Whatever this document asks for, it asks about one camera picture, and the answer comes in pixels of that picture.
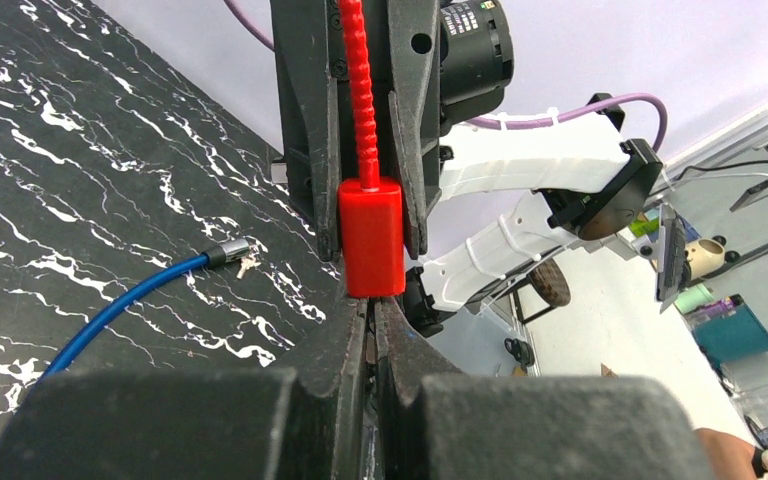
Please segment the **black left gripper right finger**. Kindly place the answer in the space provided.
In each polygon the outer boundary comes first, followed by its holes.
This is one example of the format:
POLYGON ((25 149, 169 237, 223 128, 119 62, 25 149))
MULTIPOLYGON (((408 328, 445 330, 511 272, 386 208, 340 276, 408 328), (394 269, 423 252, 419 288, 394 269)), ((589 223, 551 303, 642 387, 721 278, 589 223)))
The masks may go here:
POLYGON ((373 304, 388 479, 710 479, 677 399, 645 377, 469 375, 373 304))

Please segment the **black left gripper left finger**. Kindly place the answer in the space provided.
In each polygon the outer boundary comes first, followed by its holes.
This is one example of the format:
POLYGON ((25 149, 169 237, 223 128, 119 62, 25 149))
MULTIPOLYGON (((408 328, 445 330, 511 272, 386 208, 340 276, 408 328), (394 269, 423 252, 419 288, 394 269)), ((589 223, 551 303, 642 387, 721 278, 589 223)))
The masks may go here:
POLYGON ((353 479, 368 304, 267 368, 57 373, 0 436, 0 479, 353 479))

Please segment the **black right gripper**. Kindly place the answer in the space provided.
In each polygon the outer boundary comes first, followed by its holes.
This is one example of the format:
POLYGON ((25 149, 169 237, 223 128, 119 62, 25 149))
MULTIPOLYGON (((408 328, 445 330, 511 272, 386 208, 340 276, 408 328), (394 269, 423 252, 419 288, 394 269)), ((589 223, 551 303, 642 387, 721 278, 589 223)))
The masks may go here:
MULTIPOLYGON (((270 8, 290 198, 314 232, 318 257, 329 262, 339 250, 341 75, 333 64, 345 48, 342 28, 332 26, 339 14, 333 1, 272 1, 270 8)), ((405 248, 416 259, 427 253, 427 218, 440 195, 440 102, 448 124, 499 107, 514 47, 499 1, 443 1, 441 10, 437 1, 389 1, 387 20, 405 248)))

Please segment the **red cable lock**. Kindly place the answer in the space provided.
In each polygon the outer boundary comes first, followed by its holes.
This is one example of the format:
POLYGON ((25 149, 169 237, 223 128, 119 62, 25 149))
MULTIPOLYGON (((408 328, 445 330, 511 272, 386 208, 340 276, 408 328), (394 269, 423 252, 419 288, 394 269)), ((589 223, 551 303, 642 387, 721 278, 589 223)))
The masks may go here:
POLYGON ((338 188, 347 292, 375 298, 404 292, 403 192, 380 173, 377 123, 363 6, 338 3, 349 74, 358 176, 338 188))

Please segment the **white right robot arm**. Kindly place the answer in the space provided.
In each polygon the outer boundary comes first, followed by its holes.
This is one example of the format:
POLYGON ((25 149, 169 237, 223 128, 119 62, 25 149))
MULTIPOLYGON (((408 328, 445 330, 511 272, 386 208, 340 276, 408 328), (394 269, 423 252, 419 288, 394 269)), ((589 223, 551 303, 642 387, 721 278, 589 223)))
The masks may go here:
POLYGON ((274 1, 283 159, 321 259, 419 333, 643 209, 657 142, 629 95, 502 120, 514 46, 498 1, 274 1))

